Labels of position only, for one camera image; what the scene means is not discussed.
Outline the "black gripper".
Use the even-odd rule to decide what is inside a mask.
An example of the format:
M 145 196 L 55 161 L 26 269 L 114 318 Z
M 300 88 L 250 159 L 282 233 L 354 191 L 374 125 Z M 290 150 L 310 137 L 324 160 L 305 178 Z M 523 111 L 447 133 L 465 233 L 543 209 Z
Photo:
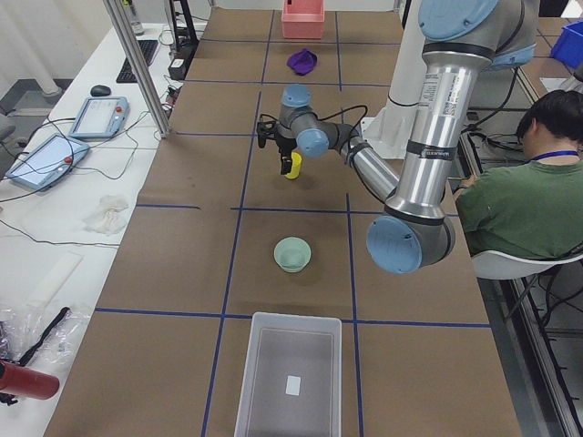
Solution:
M 258 147 L 265 147 L 268 140 L 273 140 L 281 154 L 281 174 L 288 175 L 292 172 L 292 151 L 296 148 L 293 138 L 285 137 L 279 130 L 279 122 L 270 117 L 268 121 L 260 120 L 256 124 Z

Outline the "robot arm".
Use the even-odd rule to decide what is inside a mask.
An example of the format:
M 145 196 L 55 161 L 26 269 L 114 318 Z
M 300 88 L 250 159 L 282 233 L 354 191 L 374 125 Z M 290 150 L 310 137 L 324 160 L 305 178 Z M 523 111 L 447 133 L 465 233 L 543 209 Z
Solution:
M 258 122 L 258 141 L 276 143 L 283 173 L 292 168 L 293 150 L 307 158 L 339 153 L 384 204 L 383 215 L 367 233 L 373 261 L 394 274 L 433 265 L 455 245 L 454 227 L 441 203 L 477 77 L 532 58 L 538 13 L 536 1 L 423 1 L 409 10 L 405 26 L 418 31 L 421 40 L 402 43 L 402 49 L 425 68 L 416 80 L 419 92 L 400 170 L 355 127 L 319 119 L 303 85 L 284 89 L 279 116 Z

